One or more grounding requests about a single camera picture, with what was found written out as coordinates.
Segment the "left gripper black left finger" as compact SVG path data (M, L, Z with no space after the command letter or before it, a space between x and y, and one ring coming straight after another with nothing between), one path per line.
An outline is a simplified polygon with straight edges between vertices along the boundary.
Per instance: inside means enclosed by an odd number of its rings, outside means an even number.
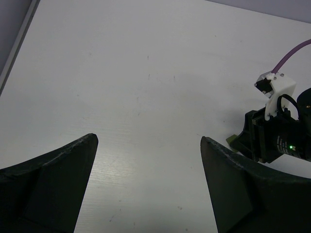
M46 154L0 171L2 233L72 233L95 160L89 133Z

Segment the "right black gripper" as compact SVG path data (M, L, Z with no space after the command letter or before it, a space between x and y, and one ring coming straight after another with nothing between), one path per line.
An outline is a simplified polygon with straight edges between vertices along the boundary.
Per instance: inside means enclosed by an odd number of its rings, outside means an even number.
M271 163L281 155L311 160L311 90L297 100L287 94L277 98L276 116L264 119L265 108L245 114L243 130L232 135L229 146L243 156Z

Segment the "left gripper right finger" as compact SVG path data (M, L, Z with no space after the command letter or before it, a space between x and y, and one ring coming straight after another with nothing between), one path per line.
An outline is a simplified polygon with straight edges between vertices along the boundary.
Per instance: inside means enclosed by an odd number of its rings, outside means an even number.
M311 181L202 137L201 157L220 233L308 233Z

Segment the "green house-shaped block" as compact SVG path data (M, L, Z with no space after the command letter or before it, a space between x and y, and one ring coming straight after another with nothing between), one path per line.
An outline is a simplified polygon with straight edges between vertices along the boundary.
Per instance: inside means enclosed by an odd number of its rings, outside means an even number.
M234 140L237 138L238 136L236 134L233 134L231 136L229 136L227 139L226 139L226 142L229 146L231 146L231 144L234 142Z

